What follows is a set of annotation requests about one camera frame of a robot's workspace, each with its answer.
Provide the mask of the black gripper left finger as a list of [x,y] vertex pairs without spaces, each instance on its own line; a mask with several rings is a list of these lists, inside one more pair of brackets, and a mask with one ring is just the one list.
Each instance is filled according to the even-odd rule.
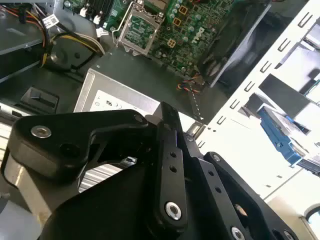
[[17,120],[1,164],[42,229],[69,199],[133,166],[152,166],[165,185],[184,178],[178,112],[162,102],[150,120],[132,109],[31,115]]

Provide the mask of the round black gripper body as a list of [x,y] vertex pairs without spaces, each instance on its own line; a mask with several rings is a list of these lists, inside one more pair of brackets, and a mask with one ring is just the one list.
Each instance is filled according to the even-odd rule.
[[129,167],[60,205],[42,240],[224,240],[226,226],[199,168],[182,182],[169,167],[165,185],[152,166]]

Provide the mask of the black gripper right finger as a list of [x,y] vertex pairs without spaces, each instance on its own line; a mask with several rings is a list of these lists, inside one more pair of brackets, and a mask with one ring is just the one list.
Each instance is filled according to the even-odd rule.
[[295,232],[216,152],[200,153],[195,140],[179,138],[198,223],[215,240],[296,240]]

